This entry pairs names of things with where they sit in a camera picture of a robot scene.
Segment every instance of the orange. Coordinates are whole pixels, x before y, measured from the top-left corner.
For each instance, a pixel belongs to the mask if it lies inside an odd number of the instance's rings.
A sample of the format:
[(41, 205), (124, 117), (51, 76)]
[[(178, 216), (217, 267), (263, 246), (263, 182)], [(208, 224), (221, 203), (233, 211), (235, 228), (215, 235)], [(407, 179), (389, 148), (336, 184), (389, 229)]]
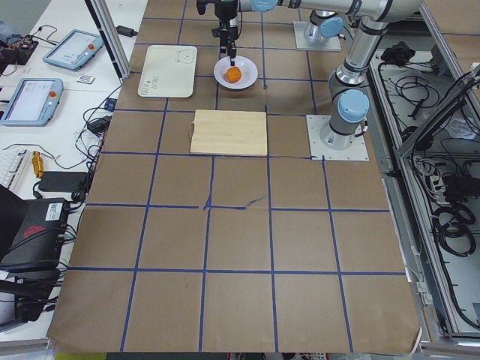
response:
[(238, 67), (233, 66), (226, 71), (225, 77), (229, 83), (236, 83), (242, 78), (242, 72)]

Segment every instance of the white desk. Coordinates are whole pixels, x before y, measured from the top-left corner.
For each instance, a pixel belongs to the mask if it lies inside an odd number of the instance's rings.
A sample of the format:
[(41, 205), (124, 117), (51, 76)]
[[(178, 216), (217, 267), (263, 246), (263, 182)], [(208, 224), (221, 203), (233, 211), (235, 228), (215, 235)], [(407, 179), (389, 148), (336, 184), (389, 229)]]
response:
[[(131, 27), (135, 30), (138, 30), (140, 27), (147, 2), (148, 0), (106, 0), (115, 24)], [(32, 29), (32, 33), (42, 25), (52, 25), (58, 28), (58, 32), (53, 36), (55, 40), (61, 40), (72, 29), (98, 33), (85, 3), (79, 0), (52, 0)], [(48, 34), (49, 29), (46, 28), (40, 36), (46, 37)], [(134, 48), (135, 37), (121, 36), (120, 38), (125, 53), (130, 58)], [(20, 79), (23, 77), (58, 77), (64, 82), (64, 92), (61, 96), (60, 104), (52, 120), (44, 127), (1, 126), (0, 149), (14, 143), (39, 144), (48, 152), (60, 155), (57, 161), (61, 165), (68, 167), (83, 159), (83, 155), (75, 149), (75, 140), (84, 125), (82, 117), (84, 111), (98, 106), (111, 91), (120, 85), (120, 82), (104, 48), (83, 69), (74, 72), (43, 62), (42, 57), (51, 47), (48, 43), (41, 41), (27, 65), (19, 66), (17, 71), (11, 76), (0, 76), (0, 88), (2, 88), (0, 100), (10, 100)], [(5, 70), (5, 73), (9, 74), (13, 69), (14, 67), (11, 65)], [(95, 77), (95, 81), (91, 85), (77, 82), (76, 80), (80, 74), (92, 75)], [(110, 113), (101, 110), (95, 113), (95, 117), (107, 114)], [(98, 138), (90, 133), (84, 134), (83, 139), (87, 146), (93, 145), (98, 141)], [(39, 148), (28, 148), (42, 152)], [(46, 156), (42, 156), (42, 158), (46, 171), (61, 170), (55, 165), (53, 160)], [(69, 171), (86, 171), (86, 164), (82, 163)], [(15, 192), (23, 199), (32, 199), (32, 186), (37, 179), (33, 171), (28, 171), (27, 169), (25, 174), (25, 177), (20, 179)], [(67, 194), (49, 193), (49, 197), (58, 195), (66, 196)], [(76, 226), (79, 220), (80, 212), (78, 211), (77, 214), (72, 214), (69, 217), (68, 222)], [(63, 246), (60, 256), (61, 261), (68, 262), (72, 248), (73, 244)], [(53, 295), (58, 292), (59, 289), (54, 289)], [(9, 331), (4, 331), (0, 333), (0, 341), (23, 341), (45, 338), (52, 316), (52, 311), (42, 313), (40, 319), (35, 322), (28, 322)], [(38, 358), (45, 359), (45, 354), (41, 353)]]
[[(106, 3), (115, 25), (127, 26), (138, 31), (147, 0), (107, 0)], [(31, 33), (36, 32), (43, 25), (55, 26), (58, 29), (52, 36), (52, 40), (55, 41), (60, 41), (73, 29), (98, 34), (85, 3), (78, 0), (52, 0)], [(46, 38), (51, 31), (51, 28), (45, 28), (38, 36)], [(134, 49), (135, 37), (120, 36), (120, 41), (129, 59)], [(85, 67), (78, 71), (46, 64), (42, 58), (52, 48), (53, 45), (39, 40), (38, 47), (27, 65), (20, 65), (10, 76), (0, 76), (0, 87), (16, 87), (23, 77), (59, 77), (64, 81), (65, 89), (83, 92), (111, 92), (120, 84), (105, 46)], [(8, 66), (5, 73), (9, 74), (14, 68), (14, 65)], [(77, 82), (78, 76), (81, 74), (93, 76), (95, 81), (90, 85)]]

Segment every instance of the red logo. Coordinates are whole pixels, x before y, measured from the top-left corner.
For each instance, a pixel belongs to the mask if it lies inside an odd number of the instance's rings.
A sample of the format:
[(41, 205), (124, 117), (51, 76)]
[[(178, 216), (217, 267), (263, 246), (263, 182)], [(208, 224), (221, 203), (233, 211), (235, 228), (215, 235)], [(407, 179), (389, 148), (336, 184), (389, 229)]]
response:
[(33, 226), (30, 226), (27, 230), (25, 230), (25, 232), (23, 233), (23, 237), (29, 238), (30, 236), (33, 236), (39, 233), (40, 231), (44, 231), (44, 230), (46, 229), (43, 226), (33, 225)]

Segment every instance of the keyboard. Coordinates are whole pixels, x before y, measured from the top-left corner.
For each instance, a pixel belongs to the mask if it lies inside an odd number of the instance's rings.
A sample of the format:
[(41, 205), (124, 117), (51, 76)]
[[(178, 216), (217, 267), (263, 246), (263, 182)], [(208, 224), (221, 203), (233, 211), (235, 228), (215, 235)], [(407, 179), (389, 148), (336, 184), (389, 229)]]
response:
[(0, 151), (0, 185), (14, 191), (27, 167), (26, 164), (32, 164), (31, 151), (24, 148)]

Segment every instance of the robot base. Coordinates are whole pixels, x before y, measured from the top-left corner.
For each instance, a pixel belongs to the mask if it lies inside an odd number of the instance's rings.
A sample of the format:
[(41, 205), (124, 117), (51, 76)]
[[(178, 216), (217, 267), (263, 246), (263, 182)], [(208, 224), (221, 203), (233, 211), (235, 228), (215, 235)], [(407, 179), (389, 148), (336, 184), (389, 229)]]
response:
[[(367, 147), (363, 136), (354, 138), (352, 145), (345, 150), (334, 150), (320, 139), (320, 131), (324, 124), (330, 121), (330, 115), (307, 115), (308, 139), (310, 155), (314, 160), (368, 161)], [(358, 126), (356, 134), (362, 129)]]
[(330, 37), (322, 41), (311, 43), (305, 38), (305, 29), (310, 23), (307, 21), (294, 21), (295, 42), (298, 50), (328, 51), (339, 53), (342, 48), (338, 36)]

